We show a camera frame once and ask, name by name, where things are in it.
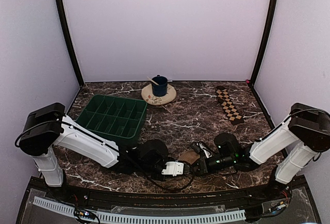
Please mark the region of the plain brown sock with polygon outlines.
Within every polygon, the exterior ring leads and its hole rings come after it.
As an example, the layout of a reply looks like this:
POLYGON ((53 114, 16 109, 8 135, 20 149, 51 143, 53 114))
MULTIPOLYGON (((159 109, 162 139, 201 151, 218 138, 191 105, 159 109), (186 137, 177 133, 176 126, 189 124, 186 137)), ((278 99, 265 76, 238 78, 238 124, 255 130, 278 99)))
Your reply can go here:
POLYGON ((193 165, 198 159, 200 159, 200 155, 196 153, 194 150, 188 150, 184 152, 180 157, 179 161, 186 162, 190 165, 193 165))

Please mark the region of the brown black checkered sock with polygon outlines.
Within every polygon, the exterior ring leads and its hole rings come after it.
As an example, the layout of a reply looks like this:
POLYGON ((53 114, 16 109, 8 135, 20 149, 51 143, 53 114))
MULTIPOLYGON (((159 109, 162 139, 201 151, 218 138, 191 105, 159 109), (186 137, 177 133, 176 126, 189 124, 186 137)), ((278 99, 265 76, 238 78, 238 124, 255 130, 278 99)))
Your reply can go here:
POLYGON ((217 100, 225 116, 232 125, 244 123, 243 115, 235 107, 227 89, 223 86, 216 86, 217 100))

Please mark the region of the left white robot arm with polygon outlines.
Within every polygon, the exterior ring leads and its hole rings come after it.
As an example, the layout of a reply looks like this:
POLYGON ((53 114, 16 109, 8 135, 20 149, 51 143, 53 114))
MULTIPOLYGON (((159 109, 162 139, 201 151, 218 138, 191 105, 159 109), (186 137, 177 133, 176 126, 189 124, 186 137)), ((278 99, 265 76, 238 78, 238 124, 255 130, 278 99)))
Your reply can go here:
POLYGON ((158 141, 154 148, 120 146, 77 124, 65 114, 61 103, 31 112, 14 145, 33 158, 46 184, 61 201, 69 201, 73 191, 64 183, 65 172, 59 166, 53 146, 72 150, 115 173, 159 175, 167 168, 168 161, 163 142, 158 141))

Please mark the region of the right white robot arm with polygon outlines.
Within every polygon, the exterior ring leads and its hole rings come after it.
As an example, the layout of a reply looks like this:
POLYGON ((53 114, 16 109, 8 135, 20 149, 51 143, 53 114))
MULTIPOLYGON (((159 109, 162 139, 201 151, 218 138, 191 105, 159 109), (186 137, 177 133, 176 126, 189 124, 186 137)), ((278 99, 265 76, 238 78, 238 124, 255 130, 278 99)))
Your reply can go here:
POLYGON ((221 133, 213 140, 218 152, 212 154, 202 143, 192 143, 200 158, 194 162, 197 175, 234 167, 237 171, 257 169, 270 157, 291 144, 296 144, 287 157, 273 170, 263 196, 274 200, 283 186, 316 155, 329 150, 329 113, 308 105, 295 103, 290 114, 265 137, 243 148, 235 135, 221 133))

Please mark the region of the green divided plastic tray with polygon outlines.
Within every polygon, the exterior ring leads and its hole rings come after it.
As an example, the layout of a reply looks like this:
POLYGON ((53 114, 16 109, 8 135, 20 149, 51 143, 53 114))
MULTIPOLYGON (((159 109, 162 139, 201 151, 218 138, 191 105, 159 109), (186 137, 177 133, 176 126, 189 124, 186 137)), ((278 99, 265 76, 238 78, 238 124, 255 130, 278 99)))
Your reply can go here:
POLYGON ((95 95, 76 123, 120 146, 132 147, 138 143, 146 109, 144 100, 95 95))

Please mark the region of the dark blue mug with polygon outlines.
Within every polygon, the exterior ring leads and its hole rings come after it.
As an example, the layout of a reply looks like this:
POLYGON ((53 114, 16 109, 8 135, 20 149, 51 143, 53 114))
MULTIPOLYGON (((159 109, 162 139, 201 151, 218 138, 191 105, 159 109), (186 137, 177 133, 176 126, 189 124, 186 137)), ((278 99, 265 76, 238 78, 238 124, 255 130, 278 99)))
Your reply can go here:
POLYGON ((159 86, 152 83, 152 92, 154 96, 163 97, 167 94, 168 79, 164 76, 157 75, 152 78, 159 86))

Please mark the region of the wooden stick in mug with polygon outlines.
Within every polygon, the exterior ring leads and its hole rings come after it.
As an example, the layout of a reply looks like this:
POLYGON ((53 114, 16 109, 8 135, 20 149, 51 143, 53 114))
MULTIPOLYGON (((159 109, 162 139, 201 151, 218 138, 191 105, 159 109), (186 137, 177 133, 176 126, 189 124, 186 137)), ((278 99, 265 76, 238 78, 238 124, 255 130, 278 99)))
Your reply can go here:
POLYGON ((149 81, 151 81, 153 84, 159 86, 159 84, 158 84, 157 82, 155 82, 153 79, 151 79, 150 77, 147 77, 147 79, 148 79, 149 81))

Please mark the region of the black front rail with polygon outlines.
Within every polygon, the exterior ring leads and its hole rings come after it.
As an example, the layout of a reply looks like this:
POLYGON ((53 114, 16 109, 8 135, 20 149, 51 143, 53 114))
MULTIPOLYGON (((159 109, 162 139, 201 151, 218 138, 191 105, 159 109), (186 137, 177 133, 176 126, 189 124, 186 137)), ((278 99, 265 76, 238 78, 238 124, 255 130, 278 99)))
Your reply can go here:
POLYGON ((187 194, 135 194, 68 186, 84 206, 108 207, 110 205, 132 207, 195 207, 225 204, 226 206, 252 206, 269 199, 262 195, 265 186, 208 193, 187 194))

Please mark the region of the right black frame post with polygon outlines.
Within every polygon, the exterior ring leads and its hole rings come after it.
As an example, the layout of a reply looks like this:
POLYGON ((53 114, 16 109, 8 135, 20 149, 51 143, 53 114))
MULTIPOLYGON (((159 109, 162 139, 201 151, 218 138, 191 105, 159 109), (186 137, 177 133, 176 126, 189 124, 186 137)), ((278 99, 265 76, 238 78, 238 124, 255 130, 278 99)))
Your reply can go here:
POLYGON ((275 8, 276 8, 276 3, 277 0, 269 0, 269 6, 268 6, 268 11, 267 11, 267 16, 266 16, 266 21, 265 21, 265 26, 263 29, 263 33, 262 33, 262 38, 261 38, 261 42, 260 42, 260 46, 259 46, 259 50, 257 53, 257 57, 256 57, 256 61, 255 61, 255 65, 252 71, 252 75, 251 78, 249 80, 250 84, 250 88, 254 88, 254 85, 257 81, 257 77, 262 65, 262 61, 265 55, 265 51, 266 51, 266 47, 268 44, 268 40, 269 40, 269 35, 271 32, 271 27, 272 27, 272 23, 273 23, 273 18, 274 18, 274 14, 275 14, 275 8))

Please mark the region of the black frame post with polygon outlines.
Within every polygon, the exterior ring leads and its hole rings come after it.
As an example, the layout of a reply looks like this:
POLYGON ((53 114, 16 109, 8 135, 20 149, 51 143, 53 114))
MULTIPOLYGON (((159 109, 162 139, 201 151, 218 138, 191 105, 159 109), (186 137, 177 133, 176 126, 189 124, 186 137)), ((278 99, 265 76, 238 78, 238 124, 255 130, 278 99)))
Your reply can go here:
POLYGON ((74 51, 74 46, 73 46, 70 31, 69 31, 69 25, 68 25, 67 17, 65 14, 64 2, 63 2, 63 0, 55 0, 55 2, 56 2, 61 30, 62 30, 64 41, 65 41, 65 44, 67 47, 67 51, 69 54, 70 62, 73 67, 74 74, 77 79, 78 85, 80 87, 82 87, 85 84, 85 82, 84 82, 84 79, 83 79, 83 76, 82 76, 82 73, 81 73, 81 70, 80 70, 80 67, 78 64, 78 60, 77 60, 77 57, 76 57, 76 54, 74 51))
POLYGON ((272 23, 273 23, 273 18, 274 18, 274 14, 275 14, 275 8, 276 8, 276 3, 277 0, 269 0, 269 6, 268 6, 268 11, 267 11, 267 16, 266 16, 266 21, 265 21, 265 26, 263 29, 263 33, 262 33, 262 38, 261 38, 261 42, 260 42, 260 46, 259 46, 259 50, 257 53, 257 57, 256 57, 256 61, 255 61, 255 65, 252 71, 252 75, 251 78, 249 80, 250 84, 250 88, 254 88, 254 85, 257 81, 257 77, 262 65, 262 61, 265 55, 265 51, 266 51, 266 47, 268 44, 268 40, 269 40, 269 35, 271 32, 271 27, 272 27, 272 23))

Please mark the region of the left black frame post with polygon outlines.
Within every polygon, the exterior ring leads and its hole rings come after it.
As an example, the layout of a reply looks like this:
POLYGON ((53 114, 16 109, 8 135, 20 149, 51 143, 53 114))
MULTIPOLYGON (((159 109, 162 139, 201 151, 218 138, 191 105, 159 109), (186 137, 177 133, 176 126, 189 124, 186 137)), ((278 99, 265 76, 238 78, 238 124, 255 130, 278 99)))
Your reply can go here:
POLYGON ((65 44, 67 47, 67 51, 69 54, 70 62, 73 67, 74 74, 77 79, 78 85, 80 87, 82 87, 85 84, 85 82, 84 82, 84 79, 83 79, 83 76, 82 76, 82 73, 81 73, 81 70, 80 70, 80 67, 78 64, 78 60, 77 60, 77 57, 76 57, 76 54, 74 51, 74 46, 73 46, 70 31, 69 31, 69 25, 68 25, 67 17, 65 14, 64 2, 63 2, 63 0, 55 0, 55 2, 56 2, 61 30, 62 30, 64 41, 65 41, 65 44))

